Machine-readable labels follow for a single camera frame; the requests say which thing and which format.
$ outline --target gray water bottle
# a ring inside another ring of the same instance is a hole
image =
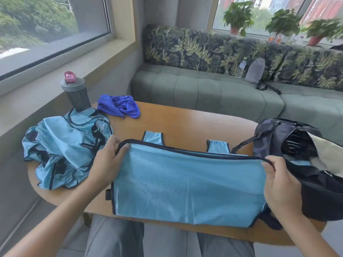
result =
[[[75,108],[76,112],[82,112],[91,107],[89,102],[85,80],[76,77],[71,71],[64,73],[65,79],[61,81],[61,87],[66,92],[69,101]]]

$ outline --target gray pants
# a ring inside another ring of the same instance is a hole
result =
[[[85,257],[144,257],[144,224],[94,215]],[[198,233],[202,257],[253,257],[250,242]]]

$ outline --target left hand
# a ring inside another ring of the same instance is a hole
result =
[[[116,155],[119,143],[120,140],[111,135],[104,148],[99,150],[95,156],[87,182],[92,183],[92,187],[99,189],[99,191],[104,190],[116,179],[122,160],[130,148],[127,143]]]

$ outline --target wooden table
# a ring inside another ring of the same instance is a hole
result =
[[[114,134],[121,140],[141,139],[145,130],[161,132],[166,146],[206,151],[206,140],[221,140],[228,142],[230,148],[252,137],[257,123],[221,114],[200,112],[176,107],[167,107],[156,104],[138,102],[141,116],[138,119],[109,116]],[[248,144],[238,151],[240,154],[251,155],[252,144]],[[38,180],[35,169],[38,162],[28,163],[28,176],[32,187],[46,201],[58,206],[72,192],[73,189],[58,188],[55,190],[42,190],[37,186]],[[114,216],[111,201],[105,200],[105,191],[99,194],[86,208],[88,213],[104,216]],[[251,228],[237,228],[228,226],[190,225],[183,223],[161,222],[154,220],[141,220],[127,218],[146,223],[169,225],[179,229],[202,232],[237,238],[251,242],[260,242],[273,245],[293,245],[285,231],[274,231],[263,221],[257,220]],[[312,221],[319,231],[326,225],[324,222]]]

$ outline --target gray bag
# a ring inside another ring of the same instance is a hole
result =
[[[265,68],[265,60],[264,58],[257,58],[253,63],[251,63],[250,67],[248,68],[248,72],[245,76],[245,80],[256,84],[255,88],[258,90],[266,90],[267,88],[273,90],[278,95],[281,94],[279,90],[277,90],[275,87],[270,85],[268,82],[261,82],[261,78],[264,72]]]
[[[265,68],[265,60],[261,57],[255,59],[253,63],[251,63],[250,67],[248,68],[248,72],[245,76],[245,80],[257,84],[263,75]]]

